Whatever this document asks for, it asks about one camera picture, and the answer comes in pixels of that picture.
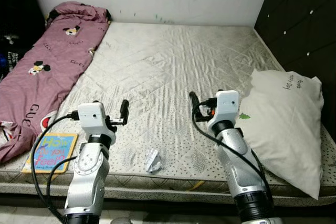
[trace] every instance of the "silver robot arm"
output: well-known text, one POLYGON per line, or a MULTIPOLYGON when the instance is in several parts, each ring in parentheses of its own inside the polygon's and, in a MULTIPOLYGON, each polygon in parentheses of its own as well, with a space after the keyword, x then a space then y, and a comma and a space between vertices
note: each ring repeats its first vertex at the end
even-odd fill
MULTIPOLYGON (((208 130, 213 132, 218 140, 237 151, 259 169, 250 146, 243 139, 242 131, 233 128, 238 114, 238 92, 219 91, 216 97, 217 107, 214 117, 207 124, 208 130)), ((242 159, 223 146, 216 145, 216 149, 218 158, 225 167, 226 180, 232 197, 235 198, 247 191, 267 191, 262 178, 242 159)))
POLYGON ((87 143, 80 147, 73 164, 74 177, 65 204, 66 224, 99 223, 104 199, 104 183, 109 172, 109 148, 115 143, 117 127, 128 119, 128 101, 120 109, 121 118, 110 120, 100 102, 78 106, 87 143))
MULTIPOLYGON (((199 106, 200 103, 194 92, 190 93, 190 98, 193 107, 199 106)), ((208 122, 208 131, 212 132, 217 140, 238 152, 260 171, 256 157, 245 142, 241 129, 234 128, 238 114, 238 92, 218 91, 216 98, 210 98, 204 104, 209 108, 208 115, 203 116, 200 110, 195 109, 195 121, 208 122)), ((216 144, 215 148, 219 160, 225 167, 229 190, 242 223, 282 224, 282 220, 275 217, 267 186, 256 171, 224 146, 216 144)))

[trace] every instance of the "floor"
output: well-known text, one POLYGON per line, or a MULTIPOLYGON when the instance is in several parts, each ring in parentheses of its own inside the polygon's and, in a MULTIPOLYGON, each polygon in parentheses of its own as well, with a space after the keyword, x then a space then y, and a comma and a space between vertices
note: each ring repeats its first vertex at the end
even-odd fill
MULTIPOLYGON (((239 224, 237 217, 197 216, 197 215, 156 215, 137 211, 103 211, 100 224, 117 222, 117 218, 127 217, 133 224, 145 223, 223 223, 239 224)), ((285 224, 336 224, 333 218, 283 218, 285 224)), ((0 224, 57 224, 58 220, 44 208, 5 207, 0 206, 0 224)))

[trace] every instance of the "book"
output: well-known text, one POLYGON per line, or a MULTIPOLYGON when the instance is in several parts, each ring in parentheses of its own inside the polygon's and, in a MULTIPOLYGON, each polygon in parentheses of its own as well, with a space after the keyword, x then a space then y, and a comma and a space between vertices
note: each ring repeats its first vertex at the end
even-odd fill
MULTIPOLYGON (((50 173, 55 165, 71 157, 76 140, 76 133, 47 133, 35 151, 35 172, 50 173)), ((30 157, 31 154, 21 170, 22 173, 31 173, 30 157)), ((69 162, 65 162, 55 170, 55 173, 64 173, 68 165, 69 162)))

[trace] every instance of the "quilted mattress surface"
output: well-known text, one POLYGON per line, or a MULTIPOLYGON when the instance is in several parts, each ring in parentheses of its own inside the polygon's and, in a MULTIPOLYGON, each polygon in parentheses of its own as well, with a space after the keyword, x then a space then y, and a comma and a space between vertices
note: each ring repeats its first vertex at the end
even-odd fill
MULTIPOLYGON (((122 100, 130 101, 129 122, 118 127, 110 148, 107 198, 233 203, 214 144, 192 127, 188 93, 205 100, 218 89, 237 90, 242 97, 254 68, 283 70, 250 27, 112 23, 58 116, 99 100, 117 118, 122 100), (151 148, 159 151, 163 164, 154 174, 144 164, 151 148)), ((79 134, 74 155, 85 141, 78 122, 62 121, 52 132, 79 134)), ((276 205, 336 201, 336 147, 324 127, 321 138, 320 199, 266 171, 276 205)), ((0 166, 1 193, 35 194, 31 175, 20 173, 27 157, 0 166)), ((51 194, 65 196, 72 165, 55 177, 51 194)), ((38 179, 45 188, 47 175, 38 179)))

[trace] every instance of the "white mattress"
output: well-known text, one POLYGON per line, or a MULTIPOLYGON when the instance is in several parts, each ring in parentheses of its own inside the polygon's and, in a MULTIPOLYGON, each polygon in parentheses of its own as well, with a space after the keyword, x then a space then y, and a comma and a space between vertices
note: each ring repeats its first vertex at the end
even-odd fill
MULTIPOLYGON (((112 23, 58 116, 99 100, 107 114, 118 117, 122 100, 130 101, 129 122, 118 127, 110 148, 106 197, 228 203, 232 200, 224 168, 214 144, 192 127, 188 93, 194 91, 200 100, 213 97, 218 89, 243 95, 254 68, 282 70, 249 27, 112 23), (144 165, 151 148, 159 150, 163 163, 155 174, 147 173, 144 165)), ((78 122, 62 121, 52 131, 79 133, 75 154, 85 141, 78 122)), ((276 205, 336 201, 336 148, 324 128, 321 136, 321 199, 305 198, 267 172, 276 205)), ((0 166, 1 192, 35 193, 30 175, 19 173, 26 158, 27 154, 0 166)), ((43 184, 45 177, 39 178, 43 184)), ((71 179, 70 166, 54 180, 52 193, 66 195, 71 179)))

